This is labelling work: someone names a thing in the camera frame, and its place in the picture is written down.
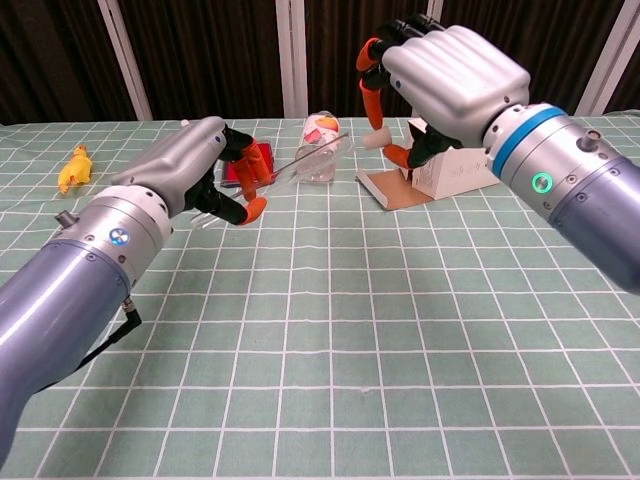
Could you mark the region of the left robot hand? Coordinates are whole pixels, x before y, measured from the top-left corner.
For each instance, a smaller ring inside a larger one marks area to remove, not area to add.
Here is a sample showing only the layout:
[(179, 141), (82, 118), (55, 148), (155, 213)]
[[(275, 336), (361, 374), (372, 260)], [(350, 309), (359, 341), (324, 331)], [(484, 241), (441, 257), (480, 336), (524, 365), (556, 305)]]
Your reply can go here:
[[(243, 204), (218, 191), (214, 167), (231, 165), (240, 182)], [(155, 191), (171, 217), (197, 209), (233, 225), (255, 221), (267, 206), (256, 189), (272, 180), (255, 138), (235, 130), (220, 117), (190, 122), (154, 142), (125, 170), (111, 179), (113, 185), (141, 185)]]

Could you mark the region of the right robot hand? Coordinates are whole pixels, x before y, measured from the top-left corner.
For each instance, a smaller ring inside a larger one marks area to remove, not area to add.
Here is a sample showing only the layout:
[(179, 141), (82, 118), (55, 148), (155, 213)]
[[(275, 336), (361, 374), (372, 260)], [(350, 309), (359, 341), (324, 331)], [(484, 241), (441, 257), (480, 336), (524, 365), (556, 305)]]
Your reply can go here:
[(491, 122), (529, 101), (530, 74), (475, 31), (417, 14), (393, 20), (362, 46), (356, 69), (366, 116), (383, 127), (381, 91), (392, 87), (426, 122), (409, 148), (387, 143), (384, 156), (406, 170), (450, 148), (479, 148)]

